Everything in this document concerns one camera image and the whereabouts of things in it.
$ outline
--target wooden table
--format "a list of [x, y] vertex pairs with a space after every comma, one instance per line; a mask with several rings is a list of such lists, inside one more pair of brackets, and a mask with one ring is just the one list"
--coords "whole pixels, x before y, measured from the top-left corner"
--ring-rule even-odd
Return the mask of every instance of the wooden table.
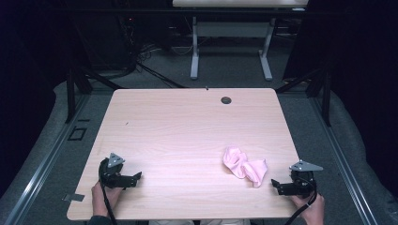
[[[230, 104], [221, 102], [231, 98]], [[266, 159], [261, 187], [236, 178], [222, 163], [235, 145], [248, 160]], [[290, 183], [288, 167], [299, 161], [272, 89], [117, 90], [76, 189], [68, 218], [89, 220], [91, 187], [100, 162], [115, 153], [122, 174], [143, 172], [123, 191], [117, 219], [288, 218], [293, 204], [270, 179]]]

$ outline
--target metal bar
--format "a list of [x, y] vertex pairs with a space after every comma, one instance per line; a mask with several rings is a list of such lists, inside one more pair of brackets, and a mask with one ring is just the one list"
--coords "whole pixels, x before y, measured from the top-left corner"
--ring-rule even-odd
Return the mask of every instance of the metal bar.
[[299, 78], [296, 78], [296, 79], [293, 80], [292, 82], [289, 82], [289, 83], [283, 85], [282, 87], [279, 87], [279, 88], [276, 89], [275, 91], [276, 91], [276, 93], [278, 93], [278, 94], [283, 93], [283, 92], [285, 92], [285, 91], [288, 91], [288, 90], [290, 90], [290, 88], [296, 86], [297, 84], [302, 83], [302, 82], [304, 82], [305, 80], [307, 80], [307, 79], [309, 79], [309, 78], [315, 76], [319, 71], [321, 71], [320, 68], [315, 69], [315, 70], [313, 70], [313, 71], [311, 71], [311, 72], [305, 74], [304, 76], [301, 76], [301, 77], [299, 77]]
[[133, 15], [133, 16], [268, 16], [270, 18], [300, 18], [300, 19], [320, 19], [320, 18], [339, 18], [351, 15], [348, 12], [331, 11], [294, 11], [294, 10], [274, 10], [272, 8], [45, 8], [53, 13], [66, 14], [104, 14], [104, 15]]
[[345, 159], [343, 150], [338, 143], [336, 137], [334, 136], [333, 130], [331, 127], [328, 127], [324, 122], [322, 114], [320, 112], [319, 102], [316, 101], [313, 97], [310, 97], [310, 103], [313, 106], [316, 116], [322, 124], [323, 129], [325, 130], [331, 146], [333, 148], [332, 154], [336, 161], [337, 167], [345, 181], [345, 184], [348, 188], [349, 193], [354, 201], [354, 204], [357, 206], [358, 212], [360, 213], [360, 217], [362, 218], [363, 224], [374, 225], [377, 224], [375, 216], [372, 213], [369, 204], [367, 203], [365, 196], [362, 193], [360, 185], [357, 182], [354, 174], [351, 171], [348, 162]]
[[271, 69], [269, 68], [267, 57], [264, 56], [264, 53], [261, 50], [258, 51], [258, 56], [260, 56], [261, 68], [263, 69], [264, 78], [266, 79], [266, 81], [271, 82], [272, 73]]
[[330, 109], [330, 74], [326, 72], [325, 80], [324, 80], [324, 87], [323, 87], [323, 96], [322, 96], [322, 118], [328, 127], [330, 127], [330, 120], [329, 120], [329, 109]]
[[69, 123], [76, 112], [76, 99], [74, 94], [74, 79], [72, 71], [67, 75], [67, 91], [68, 91], [68, 117], [65, 123]]
[[101, 75], [99, 75], [98, 73], [94, 72], [93, 70], [86, 68], [86, 67], [80, 67], [80, 69], [82, 70], [82, 72], [86, 73], [88, 76], [96, 79], [97, 81], [99, 81], [100, 83], [103, 83], [105, 85], [107, 85], [108, 87], [117, 90], [117, 89], [124, 89], [124, 87], [121, 87], [120, 85], [109, 81], [108, 79], [102, 77]]
[[26, 214], [29, 211], [30, 206], [32, 205], [33, 201], [38, 196], [38, 192], [40, 191], [41, 187], [43, 186], [45, 180], [47, 179], [48, 175], [53, 168], [56, 160], [58, 159], [59, 155], [61, 154], [61, 147], [64, 143], [64, 140], [67, 137], [67, 134], [70, 133], [73, 129], [73, 125], [76, 122], [76, 118], [83, 110], [84, 106], [86, 105], [89, 96], [83, 95], [82, 98], [79, 100], [76, 106], [76, 113], [75, 116], [71, 119], [70, 123], [65, 124], [62, 128], [59, 136], [57, 137], [53, 149], [51, 152], [43, 159], [38, 166], [35, 174], [33, 175], [32, 179], [30, 180], [29, 184], [26, 186], [26, 189], [23, 192], [23, 195], [15, 204], [14, 208], [12, 209], [11, 213], [8, 215], [7, 221], [5, 224], [22, 224]]
[[275, 19], [273, 18], [267, 25], [267, 34], [266, 34], [266, 39], [264, 41], [264, 46], [263, 46], [263, 51], [261, 53], [261, 57], [267, 57], [269, 43], [271, 42], [271, 39], [272, 39], [274, 27], [275, 27]]
[[198, 31], [197, 31], [197, 21], [196, 17], [192, 18], [192, 63], [191, 63], [191, 79], [198, 79], [198, 69], [199, 69], [199, 50], [198, 50]]

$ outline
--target metal frame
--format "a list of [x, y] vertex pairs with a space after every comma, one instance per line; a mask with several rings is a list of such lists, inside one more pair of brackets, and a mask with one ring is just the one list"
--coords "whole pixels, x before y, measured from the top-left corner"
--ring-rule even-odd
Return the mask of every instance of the metal frame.
[[275, 19], [270, 22], [198, 22], [196, 17], [192, 18], [192, 63], [191, 79], [198, 78], [199, 47], [198, 37], [244, 37], [265, 38], [262, 50], [258, 51], [261, 66], [266, 81], [272, 81], [269, 69], [267, 53], [269, 43], [272, 39]]
[[41, 187], [44, 185], [44, 182], [50, 174], [56, 160], [61, 155], [63, 143], [68, 137], [68, 133], [73, 130], [74, 124], [77, 120], [77, 116], [82, 112], [84, 106], [88, 102], [88, 99], [88, 95], [82, 95], [82, 97], [80, 98], [76, 107], [75, 116], [71, 118], [70, 123], [65, 124], [62, 128], [61, 133], [54, 143], [53, 149], [49, 152], [45, 159], [41, 161], [29, 184], [26, 186], [23, 195], [15, 204], [11, 213], [8, 215], [5, 224], [23, 223], [23, 220], [28, 213], [30, 206], [33, 204], [33, 201], [38, 196], [38, 193], [40, 192]]
[[231, 17], [250, 18], [262, 16], [268, 18], [296, 18], [296, 19], [325, 19], [339, 18], [351, 15], [350, 12], [332, 11], [296, 11], [296, 10], [274, 10], [273, 8], [59, 8], [46, 7], [47, 12], [71, 14], [104, 14], [104, 15], [133, 15], [135, 17], [147, 16], [185, 16], [185, 17]]
[[345, 181], [345, 184], [354, 204], [357, 206], [363, 224], [378, 224], [369, 204], [366, 201], [365, 196], [362, 193], [362, 189], [360, 188], [357, 179], [355, 178], [350, 166], [348, 165], [347, 160], [345, 159], [342, 147], [334, 136], [332, 128], [326, 124], [322, 117], [322, 113], [320, 111], [321, 106], [319, 102], [314, 97], [310, 97], [309, 100], [315, 111], [316, 116], [319, 119], [319, 122], [322, 124], [322, 128], [325, 130], [325, 133], [329, 138], [330, 144], [333, 149], [332, 154], [336, 161], [337, 167]]

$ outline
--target white table leg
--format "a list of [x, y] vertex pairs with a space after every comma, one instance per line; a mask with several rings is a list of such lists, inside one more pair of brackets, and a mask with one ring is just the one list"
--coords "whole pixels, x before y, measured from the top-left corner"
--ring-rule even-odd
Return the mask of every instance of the white table leg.
[[269, 69], [267, 53], [268, 53], [268, 49], [269, 49], [269, 43], [271, 42], [271, 39], [272, 39], [274, 24], [275, 24], [275, 19], [272, 19], [267, 27], [267, 36], [266, 36], [266, 40], [264, 41], [263, 50], [258, 51], [259, 56], [260, 56], [261, 66], [262, 66], [263, 72], [264, 72], [264, 77], [266, 78], [266, 81], [269, 81], [269, 82], [272, 81], [272, 74], [271, 74], [271, 70]]
[[198, 50], [198, 33], [196, 17], [192, 19], [192, 63], [191, 63], [191, 79], [198, 79], [199, 68], [199, 50]]

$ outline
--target crumpled towel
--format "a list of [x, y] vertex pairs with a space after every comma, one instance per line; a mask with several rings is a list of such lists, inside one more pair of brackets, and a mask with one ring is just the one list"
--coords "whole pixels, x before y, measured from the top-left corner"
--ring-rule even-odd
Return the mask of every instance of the crumpled towel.
[[248, 161], [246, 154], [235, 146], [226, 148], [223, 163], [237, 178], [249, 178], [253, 182], [254, 188], [261, 186], [264, 174], [268, 169], [265, 159]]

